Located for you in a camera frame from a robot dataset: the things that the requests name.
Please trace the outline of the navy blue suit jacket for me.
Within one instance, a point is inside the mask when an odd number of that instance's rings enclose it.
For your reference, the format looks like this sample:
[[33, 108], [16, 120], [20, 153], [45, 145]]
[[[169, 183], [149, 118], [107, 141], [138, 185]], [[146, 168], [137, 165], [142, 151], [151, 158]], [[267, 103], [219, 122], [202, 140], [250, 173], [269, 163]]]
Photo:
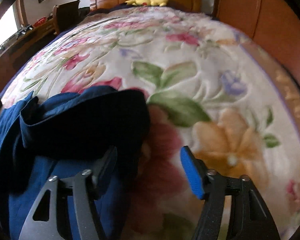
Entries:
[[119, 239], [135, 186], [141, 146], [149, 133], [145, 95], [96, 86], [33, 94], [0, 114], [0, 239], [18, 239], [29, 211], [51, 176], [68, 178], [117, 151], [109, 187], [95, 201], [106, 239]]

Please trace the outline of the wooden chair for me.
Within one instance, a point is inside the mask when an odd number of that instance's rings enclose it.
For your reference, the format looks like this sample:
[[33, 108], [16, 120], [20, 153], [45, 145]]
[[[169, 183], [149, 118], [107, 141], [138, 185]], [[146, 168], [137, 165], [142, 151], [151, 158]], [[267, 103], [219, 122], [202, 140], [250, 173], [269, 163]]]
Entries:
[[66, 31], [70, 27], [74, 26], [78, 19], [78, 6], [80, 0], [55, 5], [52, 11], [53, 26], [56, 34]]

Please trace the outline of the wooden desk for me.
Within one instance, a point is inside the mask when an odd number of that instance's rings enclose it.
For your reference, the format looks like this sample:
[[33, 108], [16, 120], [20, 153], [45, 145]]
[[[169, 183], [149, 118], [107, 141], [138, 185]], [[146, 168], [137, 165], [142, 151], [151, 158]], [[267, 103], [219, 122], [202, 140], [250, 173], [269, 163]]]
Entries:
[[0, 92], [19, 69], [55, 38], [53, 21], [27, 32], [0, 54]]

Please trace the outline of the floral bed blanket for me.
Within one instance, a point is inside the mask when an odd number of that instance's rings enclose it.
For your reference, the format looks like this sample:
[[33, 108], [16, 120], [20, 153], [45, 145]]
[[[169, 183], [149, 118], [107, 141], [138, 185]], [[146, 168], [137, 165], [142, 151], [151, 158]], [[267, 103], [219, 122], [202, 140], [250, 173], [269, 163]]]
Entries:
[[250, 177], [280, 239], [300, 239], [300, 90], [251, 39], [168, 7], [89, 16], [30, 59], [1, 101], [96, 86], [142, 91], [150, 117], [119, 239], [193, 239], [204, 201], [184, 146], [223, 176]]

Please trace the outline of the red basket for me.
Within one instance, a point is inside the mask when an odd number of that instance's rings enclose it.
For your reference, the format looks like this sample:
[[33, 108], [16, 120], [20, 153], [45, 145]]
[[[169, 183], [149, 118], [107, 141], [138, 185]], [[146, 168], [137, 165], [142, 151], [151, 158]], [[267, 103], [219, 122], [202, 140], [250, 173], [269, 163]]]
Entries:
[[46, 21], [47, 21], [47, 18], [43, 17], [43, 18], [39, 19], [37, 22], [35, 22], [32, 26], [34, 28], [37, 28], [37, 27], [43, 25]]

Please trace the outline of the wooden louvered wardrobe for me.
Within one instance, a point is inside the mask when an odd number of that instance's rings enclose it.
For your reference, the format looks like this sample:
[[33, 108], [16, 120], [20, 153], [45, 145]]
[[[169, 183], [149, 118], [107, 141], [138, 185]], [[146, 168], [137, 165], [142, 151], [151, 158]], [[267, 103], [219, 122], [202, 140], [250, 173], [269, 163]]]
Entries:
[[214, 0], [212, 14], [275, 57], [300, 86], [300, 20], [284, 0]]

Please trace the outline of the black device on desk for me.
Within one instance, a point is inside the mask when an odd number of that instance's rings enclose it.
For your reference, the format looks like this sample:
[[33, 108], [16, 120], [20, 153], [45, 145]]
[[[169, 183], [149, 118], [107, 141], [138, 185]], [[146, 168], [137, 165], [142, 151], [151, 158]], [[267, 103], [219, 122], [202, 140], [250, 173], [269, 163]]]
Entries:
[[34, 29], [34, 27], [30, 24], [28, 24], [26, 26], [21, 25], [21, 28], [15, 34], [19, 37], [19, 36], [25, 35], [28, 31], [31, 31], [33, 29]]

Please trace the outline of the yellow pikachu plush toy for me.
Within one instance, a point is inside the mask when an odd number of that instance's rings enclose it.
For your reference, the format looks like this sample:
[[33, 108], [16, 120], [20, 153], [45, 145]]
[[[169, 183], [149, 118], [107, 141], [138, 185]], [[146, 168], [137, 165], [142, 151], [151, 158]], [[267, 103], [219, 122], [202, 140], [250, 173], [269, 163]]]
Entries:
[[126, 3], [134, 6], [165, 7], [168, 4], [168, 0], [127, 0]]

